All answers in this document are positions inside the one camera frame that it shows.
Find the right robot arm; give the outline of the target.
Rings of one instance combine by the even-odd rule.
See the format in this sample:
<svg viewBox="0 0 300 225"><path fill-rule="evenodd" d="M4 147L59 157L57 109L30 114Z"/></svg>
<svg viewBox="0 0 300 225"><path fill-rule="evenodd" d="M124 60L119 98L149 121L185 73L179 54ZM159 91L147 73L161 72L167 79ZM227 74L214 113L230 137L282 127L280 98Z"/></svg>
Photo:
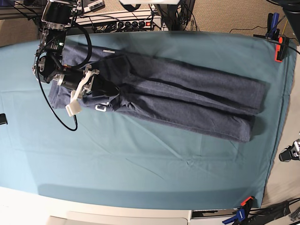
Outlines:
<svg viewBox="0 0 300 225"><path fill-rule="evenodd" d="M98 65L113 53L93 47L87 30L76 21L81 5L79 0L50 0L42 15L33 73L40 83L52 84L48 99L55 108L75 100L110 101L120 93L105 64Z"/></svg>

